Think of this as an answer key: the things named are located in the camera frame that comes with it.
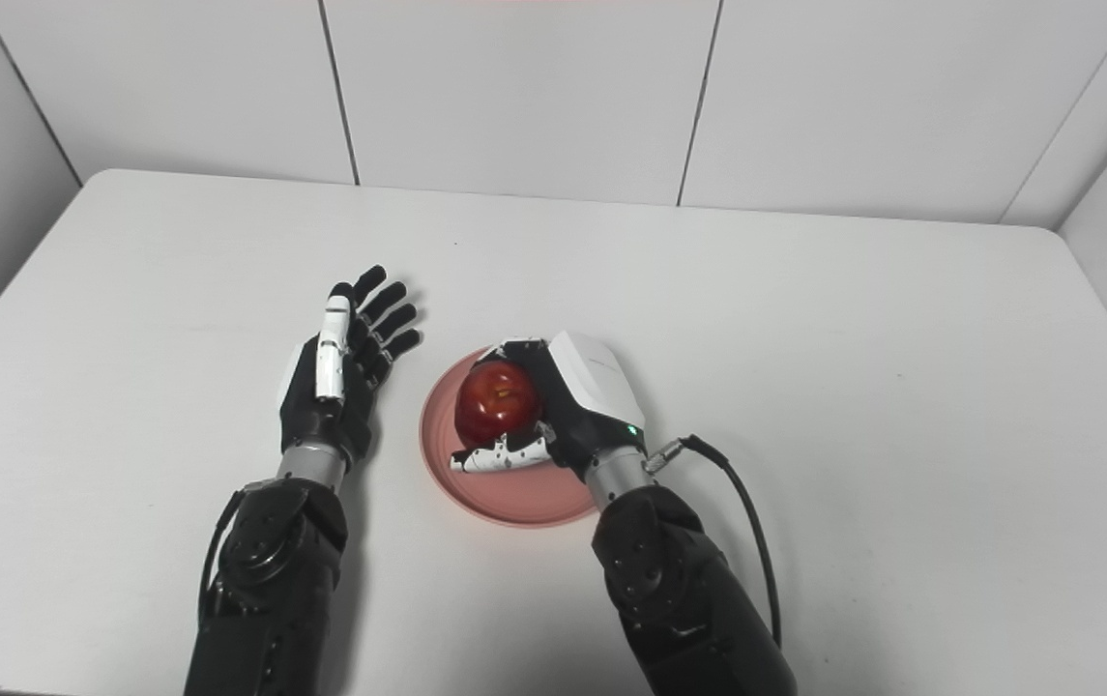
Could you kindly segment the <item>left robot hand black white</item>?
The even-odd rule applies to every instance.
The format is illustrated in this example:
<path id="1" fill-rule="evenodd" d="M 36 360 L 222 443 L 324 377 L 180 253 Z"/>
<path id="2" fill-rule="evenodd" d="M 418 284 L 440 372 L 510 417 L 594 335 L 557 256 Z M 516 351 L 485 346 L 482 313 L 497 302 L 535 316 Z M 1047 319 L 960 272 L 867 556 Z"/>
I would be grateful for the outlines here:
<path id="1" fill-rule="evenodd" d="M 323 446 L 345 466 L 363 461 L 379 391 L 399 357 L 422 342 L 417 318 L 406 283 L 390 278 L 385 266 L 338 282 L 322 326 L 296 353 L 278 407 L 280 450 Z"/>

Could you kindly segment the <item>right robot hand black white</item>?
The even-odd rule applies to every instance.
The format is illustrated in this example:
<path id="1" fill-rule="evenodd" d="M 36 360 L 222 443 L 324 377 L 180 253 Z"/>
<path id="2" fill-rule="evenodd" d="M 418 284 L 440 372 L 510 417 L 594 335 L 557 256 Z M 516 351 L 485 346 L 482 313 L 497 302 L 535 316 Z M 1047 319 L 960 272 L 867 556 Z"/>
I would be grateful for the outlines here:
<path id="1" fill-rule="evenodd" d="M 466 439 L 464 449 L 449 455 L 452 471 L 503 472 L 554 463 L 584 479 L 607 451 L 649 453 L 637 395 L 600 340 L 575 332 L 513 337 L 488 349 L 472 368 L 516 373 L 539 412 L 494 437 Z"/>

